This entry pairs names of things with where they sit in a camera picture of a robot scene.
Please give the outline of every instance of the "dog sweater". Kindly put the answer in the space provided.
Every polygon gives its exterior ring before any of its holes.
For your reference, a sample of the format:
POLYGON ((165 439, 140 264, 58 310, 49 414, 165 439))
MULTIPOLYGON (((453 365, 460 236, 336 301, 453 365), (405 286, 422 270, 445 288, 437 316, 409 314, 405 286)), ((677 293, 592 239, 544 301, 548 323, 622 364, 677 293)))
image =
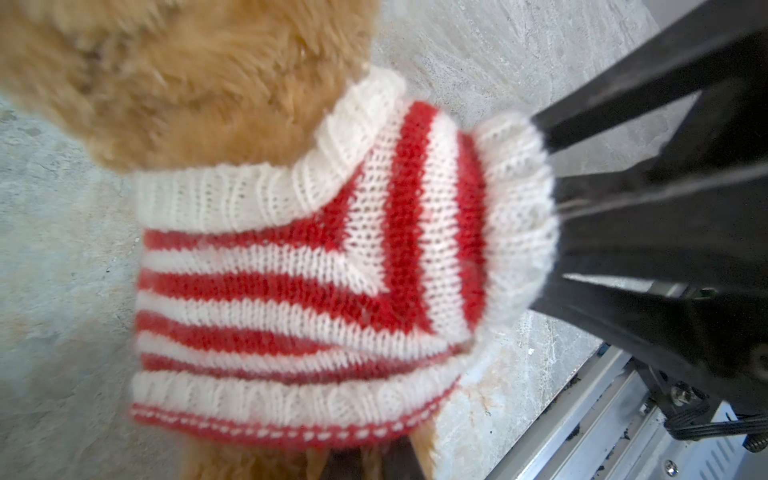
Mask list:
POLYGON ((557 236, 541 136, 470 134, 371 68, 292 167, 134 174, 133 416, 207 439, 356 447, 457 386, 481 324, 535 298, 557 236))

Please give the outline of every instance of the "white ribbed collar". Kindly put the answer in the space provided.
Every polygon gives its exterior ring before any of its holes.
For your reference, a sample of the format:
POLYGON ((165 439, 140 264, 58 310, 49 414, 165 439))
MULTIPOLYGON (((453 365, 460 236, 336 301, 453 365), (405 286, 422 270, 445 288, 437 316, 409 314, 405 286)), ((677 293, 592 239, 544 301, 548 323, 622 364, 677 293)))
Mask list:
POLYGON ((320 123, 316 147, 292 167, 221 164, 136 172, 131 180, 138 221, 155 230, 226 233, 308 217, 351 178, 405 91, 400 75, 371 67, 320 123))

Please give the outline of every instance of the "orange fur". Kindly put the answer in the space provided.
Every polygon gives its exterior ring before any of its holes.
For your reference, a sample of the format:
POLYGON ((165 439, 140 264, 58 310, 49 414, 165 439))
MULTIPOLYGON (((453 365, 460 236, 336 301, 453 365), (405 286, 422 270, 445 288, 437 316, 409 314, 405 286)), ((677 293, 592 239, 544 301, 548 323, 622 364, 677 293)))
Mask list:
MULTIPOLYGON (((293 163, 369 60, 379 0, 0 0, 0 90, 118 172, 293 163)), ((434 428, 411 434, 432 477, 434 428)), ((187 439, 182 480, 317 480, 328 452, 187 439)), ((380 447, 363 450, 366 480, 380 447)))
MULTIPOLYGON (((426 478, 432 478, 435 427, 427 422, 410 439, 426 478)), ((180 480, 319 480, 327 451, 278 452, 186 439, 180 480)), ((362 450, 362 480, 382 480, 384 445, 362 450)))

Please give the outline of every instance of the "striped sweater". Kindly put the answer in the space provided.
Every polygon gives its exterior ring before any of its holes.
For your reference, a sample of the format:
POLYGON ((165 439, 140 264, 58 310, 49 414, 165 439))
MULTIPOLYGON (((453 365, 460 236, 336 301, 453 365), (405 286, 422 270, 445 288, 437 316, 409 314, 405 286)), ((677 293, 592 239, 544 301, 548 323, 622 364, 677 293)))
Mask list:
POLYGON ((132 413, 205 438, 353 447, 414 429, 478 325, 514 319, 551 267, 541 138, 471 134, 372 68, 292 167, 134 175, 145 228, 132 413))

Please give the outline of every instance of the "concrete floor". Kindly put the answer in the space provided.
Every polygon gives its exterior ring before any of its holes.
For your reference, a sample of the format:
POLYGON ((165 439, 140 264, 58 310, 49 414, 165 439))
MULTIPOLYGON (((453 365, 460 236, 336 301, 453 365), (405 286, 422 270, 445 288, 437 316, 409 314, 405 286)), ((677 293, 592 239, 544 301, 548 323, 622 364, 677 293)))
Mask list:
POLYGON ((659 25, 659 28, 666 28, 672 25, 680 17, 687 14, 704 0, 644 0, 650 14, 659 25))
MULTIPOLYGON (((503 108, 535 113, 656 30, 641 0, 392 0, 374 62, 471 127, 503 108)), ((683 112, 618 127, 560 153, 555 168, 625 168, 655 154, 683 112)), ((1 98, 0 168, 0 472, 173 478, 172 435, 124 414, 141 248, 130 185, 1 98)), ((532 313, 492 335, 439 419, 439 478, 485 477, 598 342, 532 313)))

